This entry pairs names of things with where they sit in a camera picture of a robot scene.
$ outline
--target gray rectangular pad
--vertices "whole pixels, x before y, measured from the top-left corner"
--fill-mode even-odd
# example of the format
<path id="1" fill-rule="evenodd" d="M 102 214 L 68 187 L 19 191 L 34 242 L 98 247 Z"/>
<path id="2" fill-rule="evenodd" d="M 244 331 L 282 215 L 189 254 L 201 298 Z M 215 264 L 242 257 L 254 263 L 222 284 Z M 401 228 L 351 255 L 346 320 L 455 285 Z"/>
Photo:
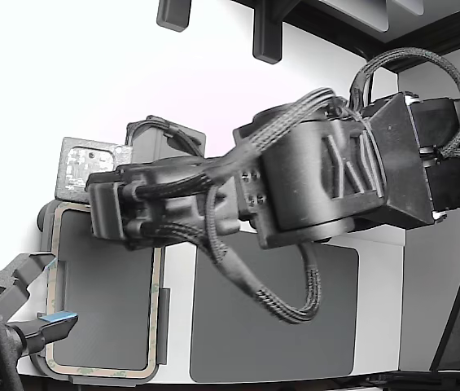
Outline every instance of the gray rectangular pad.
<path id="1" fill-rule="evenodd" d="M 262 250 L 255 234 L 222 238 L 283 300 L 302 306 L 305 278 L 294 246 Z M 354 364 L 358 254 L 314 245 L 322 276 L 316 318 L 283 323 L 225 279 L 198 251 L 191 377 L 199 383 L 266 382 L 347 376 Z"/>
<path id="2" fill-rule="evenodd" d="M 128 251 L 90 234 L 90 214 L 62 216 L 58 310 L 79 314 L 70 336 L 55 343 L 59 365 L 142 370 L 147 366 L 152 248 Z"/>

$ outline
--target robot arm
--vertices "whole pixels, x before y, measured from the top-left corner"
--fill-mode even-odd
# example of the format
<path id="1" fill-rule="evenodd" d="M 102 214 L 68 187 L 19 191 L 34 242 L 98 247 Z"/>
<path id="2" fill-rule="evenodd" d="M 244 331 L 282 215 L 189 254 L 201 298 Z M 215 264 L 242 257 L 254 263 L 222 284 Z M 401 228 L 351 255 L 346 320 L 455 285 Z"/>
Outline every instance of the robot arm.
<path id="1" fill-rule="evenodd" d="M 349 104 L 330 89 L 258 114 L 234 132 L 237 146 L 216 159 L 188 156 L 122 165 L 87 183 L 94 235 L 131 248 L 188 241 L 271 314 L 288 323 L 318 311 L 320 277 L 304 244 L 379 224 L 431 225 L 460 208 L 460 120 L 450 99 L 421 102 L 399 93 L 363 104 L 373 72 L 402 56 L 460 74 L 420 49 L 390 51 L 357 74 Z M 306 304 L 296 309 L 272 293 L 220 239 L 256 228 L 262 248 L 299 245 Z"/>

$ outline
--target black bracket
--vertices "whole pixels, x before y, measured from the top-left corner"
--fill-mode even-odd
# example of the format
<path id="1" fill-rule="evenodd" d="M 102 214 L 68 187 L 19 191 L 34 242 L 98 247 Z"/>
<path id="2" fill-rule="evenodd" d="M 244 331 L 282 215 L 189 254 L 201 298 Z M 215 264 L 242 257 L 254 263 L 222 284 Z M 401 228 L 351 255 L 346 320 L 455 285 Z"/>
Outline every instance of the black bracket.
<path id="1" fill-rule="evenodd" d="M 27 302 L 27 287 L 55 259 L 51 253 L 18 255 L 0 271 L 0 315 L 7 321 Z"/>
<path id="2" fill-rule="evenodd" d="M 191 0 L 160 0 L 157 24 L 181 32 L 190 23 Z"/>
<path id="3" fill-rule="evenodd" d="M 256 0 L 253 57 L 269 64 L 282 59 L 283 20 L 300 0 Z"/>

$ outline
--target braided cable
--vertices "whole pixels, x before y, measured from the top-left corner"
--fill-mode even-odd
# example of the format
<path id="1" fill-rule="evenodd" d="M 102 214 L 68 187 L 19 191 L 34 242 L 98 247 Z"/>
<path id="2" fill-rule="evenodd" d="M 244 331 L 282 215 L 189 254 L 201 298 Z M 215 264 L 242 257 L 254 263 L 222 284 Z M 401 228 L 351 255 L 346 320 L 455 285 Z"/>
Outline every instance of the braided cable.
<path id="1" fill-rule="evenodd" d="M 371 61 L 369 61 L 360 69 L 360 71 L 357 73 L 353 80 L 353 84 L 351 85 L 351 109 L 357 112 L 360 112 L 363 109 L 363 94 L 366 82 L 369 78 L 372 77 L 376 69 L 396 59 L 403 59 L 409 57 L 419 57 L 422 59 L 426 59 L 427 61 L 432 62 L 435 65 L 442 68 L 450 75 L 450 77 L 452 77 L 452 79 L 458 86 L 460 93 L 460 72 L 447 59 L 437 55 L 436 53 L 432 53 L 431 51 L 426 51 L 424 49 L 419 49 L 415 47 L 404 47 L 401 49 L 386 51 L 385 53 L 382 53 L 381 55 L 374 57 Z M 453 150 L 458 148 L 459 145 L 460 128 L 458 132 L 452 137 L 452 139 L 440 149 L 440 154 L 443 157 L 449 157 L 452 154 Z"/>
<path id="2" fill-rule="evenodd" d="M 331 104 L 334 98 L 335 93 L 329 88 L 311 91 L 254 133 L 250 138 L 250 143 L 259 153 L 262 153 L 286 135 L 293 126 L 301 123 L 309 114 Z"/>

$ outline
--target black clamp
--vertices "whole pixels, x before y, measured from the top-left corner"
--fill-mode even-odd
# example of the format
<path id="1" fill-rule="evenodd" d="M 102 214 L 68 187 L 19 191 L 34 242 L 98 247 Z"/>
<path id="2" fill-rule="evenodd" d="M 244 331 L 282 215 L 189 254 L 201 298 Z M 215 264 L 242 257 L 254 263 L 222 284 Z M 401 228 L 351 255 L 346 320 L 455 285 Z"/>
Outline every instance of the black clamp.
<path id="1" fill-rule="evenodd" d="M 301 0 L 256 0 L 253 57 L 269 64 L 282 59 L 283 21 Z M 157 24 L 181 32 L 190 23 L 191 0 L 160 0 Z"/>
<path id="2" fill-rule="evenodd" d="M 0 271 L 0 390 L 22 391 L 18 359 L 66 338 L 77 314 L 60 312 L 29 322 L 6 321 L 29 298 L 27 287 L 55 260 L 51 253 L 20 254 Z"/>

